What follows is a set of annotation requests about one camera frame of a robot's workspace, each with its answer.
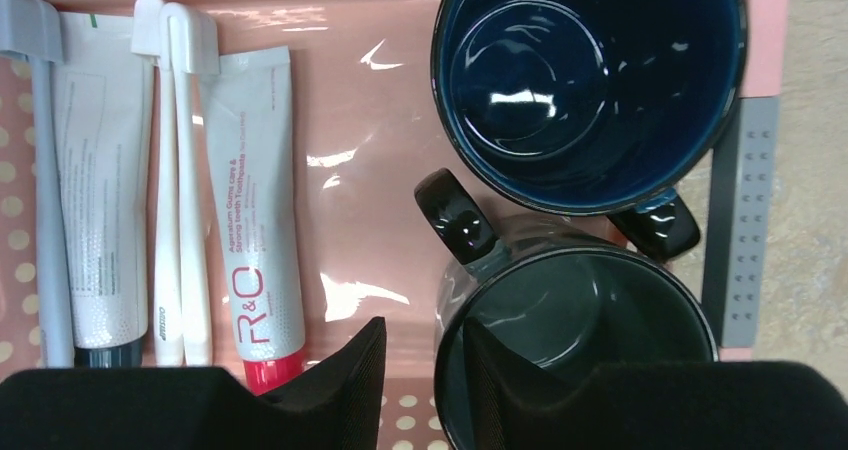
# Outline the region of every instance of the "toothbrush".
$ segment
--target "toothbrush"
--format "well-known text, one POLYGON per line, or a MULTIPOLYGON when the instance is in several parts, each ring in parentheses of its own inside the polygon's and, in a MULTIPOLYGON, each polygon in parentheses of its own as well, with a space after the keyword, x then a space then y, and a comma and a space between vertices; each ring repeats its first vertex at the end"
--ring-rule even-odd
POLYGON ((45 367, 74 364, 71 290, 53 127, 50 62, 64 61, 59 13, 41 0, 0 0, 0 55, 32 66, 35 117, 35 252, 45 367))
POLYGON ((153 342, 160 367, 183 363, 180 234, 177 183, 177 129, 174 73, 168 40, 160 38, 163 0, 136 0, 132 52, 159 65, 159 189, 156 203, 156 246, 153 267, 153 342))
POLYGON ((212 364, 212 319, 200 182, 194 148, 191 76, 219 74, 218 29, 211 17, 178 3, 159 13, 161 39, 170 52, 161 64, 173 68, 177 107, 180 222, 180 288, 186 364, 212 364))

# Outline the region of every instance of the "white toothpaste tube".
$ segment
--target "white toothpaste tube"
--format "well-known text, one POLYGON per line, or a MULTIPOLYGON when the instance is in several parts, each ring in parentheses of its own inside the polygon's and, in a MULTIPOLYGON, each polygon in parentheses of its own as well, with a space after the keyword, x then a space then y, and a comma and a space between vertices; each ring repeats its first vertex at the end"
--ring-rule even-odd
POLYGON ((221 57, 201 76, 209 167, 238 354, 257 395, 303 371, 286 47, 221 57))
POLYGON ((141 365, 153 67, 132 18, 63 13, 53 68, 56 151, 77 365, 141 365))

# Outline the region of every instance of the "gray plastic strip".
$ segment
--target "gray plastic strip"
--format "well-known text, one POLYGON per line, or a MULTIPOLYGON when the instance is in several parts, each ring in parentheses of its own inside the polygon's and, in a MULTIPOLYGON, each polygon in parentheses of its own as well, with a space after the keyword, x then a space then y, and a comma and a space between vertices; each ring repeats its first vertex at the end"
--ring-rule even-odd
POLYGON ((752 347, 768 237, 780 100, 742 100, 713 153, 702 304, 723 348, 752 347))

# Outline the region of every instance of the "white toothbrush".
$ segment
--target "white toothbrush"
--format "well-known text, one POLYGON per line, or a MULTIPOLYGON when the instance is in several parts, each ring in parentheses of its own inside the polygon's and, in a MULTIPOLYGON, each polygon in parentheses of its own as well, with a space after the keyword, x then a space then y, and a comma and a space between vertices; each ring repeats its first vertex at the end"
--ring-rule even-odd
POLYGON ((186 364, 212 364, 212 318, 206 273, 206 247, 197 154, 194 148, 191 75, 218 74, 218 29, 215 21, 185 5, 166 3, 159 14, 160 38, 169 41, 177 102, 180 225, 180 288, 186 364))
POLYGON ((163 0, 136 0, 132 52, 159 65, 159 191, 153 267, 153 325, 156 365, 183 363, 183 316, 180 293, 180 230, 177 182, 177 129, 174 73, 168 42, 160 38, 163 0))

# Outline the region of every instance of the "mug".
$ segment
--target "mug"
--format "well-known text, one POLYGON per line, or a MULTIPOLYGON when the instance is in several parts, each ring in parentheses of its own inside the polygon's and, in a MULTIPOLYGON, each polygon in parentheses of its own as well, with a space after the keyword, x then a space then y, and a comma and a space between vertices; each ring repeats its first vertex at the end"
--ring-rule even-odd
POLYGON ((507 348, 577 388, 604 362, 712 362, 718 350, 697 300, 658 263, 530 214, 496 232, 450 171, 415 199, 455 258, 437 303, 434 394, 442 427, 474 449, 463 322, 479 320, 507 348))
POLYGON ((490 187, 608 215, 668 261, 700 240, 673 186, 736 113, 746 18, 742 0, 442 0, 436 106, 490 187))

